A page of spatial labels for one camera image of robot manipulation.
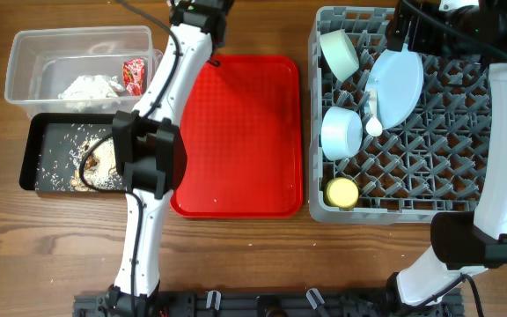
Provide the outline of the large light blue plate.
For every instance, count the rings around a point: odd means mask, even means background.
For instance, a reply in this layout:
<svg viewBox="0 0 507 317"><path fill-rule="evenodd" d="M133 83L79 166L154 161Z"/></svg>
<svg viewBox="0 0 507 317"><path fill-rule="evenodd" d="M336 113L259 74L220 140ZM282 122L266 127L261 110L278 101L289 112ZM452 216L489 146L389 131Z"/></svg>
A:
<svg viewBox="0 0 507 317"><path fill-rule="evenodd" d="M404 44L402 50L386 49L371 68L364 90L378 97L378 120L383 129L402 124L414 111L423 88L423 62Z"/></svg>

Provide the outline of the green bowl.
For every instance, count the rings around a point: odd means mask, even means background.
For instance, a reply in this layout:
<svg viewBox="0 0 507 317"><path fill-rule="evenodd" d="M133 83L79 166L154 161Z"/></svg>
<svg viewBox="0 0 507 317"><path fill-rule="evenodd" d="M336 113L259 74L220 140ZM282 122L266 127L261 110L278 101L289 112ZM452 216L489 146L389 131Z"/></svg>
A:
<svg viewBox="0 0 507 317"><path fill-rule="evenodd" d="M320 36L320 48L334 76L341 82L359 69L359 58L349 36L342 30Z"/></svg>

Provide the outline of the white plastic spoon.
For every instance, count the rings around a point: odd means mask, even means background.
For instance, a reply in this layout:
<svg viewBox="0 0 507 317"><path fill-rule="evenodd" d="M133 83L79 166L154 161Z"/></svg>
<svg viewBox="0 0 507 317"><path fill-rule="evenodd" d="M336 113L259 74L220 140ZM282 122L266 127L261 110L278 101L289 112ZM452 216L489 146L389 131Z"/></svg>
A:
<svg viewBox="0 0 507 317"><path fill-rule="evenodd" d="M382 134L383 126L378 119L378 93L375 88L370 88L368 105L371 113L371 117L365 125L365 130L368 135L378 137Z"/></svg>

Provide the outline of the small light blue bowl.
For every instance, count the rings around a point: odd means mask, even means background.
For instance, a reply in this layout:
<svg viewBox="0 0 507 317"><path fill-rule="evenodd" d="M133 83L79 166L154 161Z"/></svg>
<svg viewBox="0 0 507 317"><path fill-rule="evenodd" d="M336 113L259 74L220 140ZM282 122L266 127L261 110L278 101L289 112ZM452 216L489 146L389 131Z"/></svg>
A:
<svg viewBox="0 0 507 317"><path fill-rule="evenodd" d="M330 107L322 121L320 140L328 160L351 158L358 154L363 138L359 115L341 107Z"/></svg>

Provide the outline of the yellow plastic cup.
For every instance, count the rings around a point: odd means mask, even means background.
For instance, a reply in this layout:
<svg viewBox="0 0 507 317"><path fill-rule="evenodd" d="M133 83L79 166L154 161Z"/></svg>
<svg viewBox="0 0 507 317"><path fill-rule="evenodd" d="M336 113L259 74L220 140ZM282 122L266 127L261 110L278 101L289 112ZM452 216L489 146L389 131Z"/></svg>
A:
<svg viewBox="0 0 507 317"><path fill-rule="evenodd" d="M338 177L332 179L327 184L325 198L327 203L331 206L351 209L357 204L359 189L354 181Z"/></svg>

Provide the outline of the red snack wrapper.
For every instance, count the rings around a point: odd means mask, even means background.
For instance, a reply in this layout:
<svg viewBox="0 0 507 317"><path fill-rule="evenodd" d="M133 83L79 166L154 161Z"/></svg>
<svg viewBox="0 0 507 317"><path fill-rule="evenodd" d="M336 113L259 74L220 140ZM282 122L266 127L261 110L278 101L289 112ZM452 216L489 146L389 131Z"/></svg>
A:
<svg viewBox="0 0 507 317"><path fill-rule="evenodd" d="M122 77L125 89L132 96L140 96L143 93L143 77L145 64L142 57L126 61L122 65Z"/></svg>

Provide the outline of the white napkin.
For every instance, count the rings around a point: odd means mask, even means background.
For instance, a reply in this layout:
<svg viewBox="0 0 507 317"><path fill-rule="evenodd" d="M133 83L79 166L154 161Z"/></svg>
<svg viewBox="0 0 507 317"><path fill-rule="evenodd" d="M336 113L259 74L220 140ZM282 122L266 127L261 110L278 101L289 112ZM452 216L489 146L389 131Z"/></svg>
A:
<svg viewBox="0 0 507 317"><path fill-rule="evenodd" d="M67 108L82 111L92 106L92 100L117 98L122 92L125 88L117 76L81 75L58 94L58 99L66 100Z"/></svg>

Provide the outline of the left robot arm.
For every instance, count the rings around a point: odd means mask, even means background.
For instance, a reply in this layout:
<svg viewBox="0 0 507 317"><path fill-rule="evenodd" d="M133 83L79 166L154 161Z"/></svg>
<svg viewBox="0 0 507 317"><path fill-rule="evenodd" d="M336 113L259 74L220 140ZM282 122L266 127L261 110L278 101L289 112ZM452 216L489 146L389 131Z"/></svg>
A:
<svg viewBox="0 0 507 317"><path fill-rule="evenodd" d="M195 80L224 45L232 0L173 1L165 52L143 97L114 115L116 170L127 198L121 267L99 310L106 316L158 313L159 245L165 214L181 184L187 154L180 121Z"/></svg>

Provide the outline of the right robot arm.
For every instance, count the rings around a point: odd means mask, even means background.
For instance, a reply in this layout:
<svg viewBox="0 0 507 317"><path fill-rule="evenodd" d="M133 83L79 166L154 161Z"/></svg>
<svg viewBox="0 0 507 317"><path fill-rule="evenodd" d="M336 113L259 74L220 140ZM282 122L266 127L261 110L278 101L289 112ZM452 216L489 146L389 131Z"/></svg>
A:
<svg viewBox="0 0 507 317"><path fill-rule="evenodd" d="M459 284L507 264L507 1L401 1L386 38L394 51L407 48L485 66L492 116L478 205L469 212L436 214L430 247L388 279L382 309L404 316L429 311Z"/></svg>

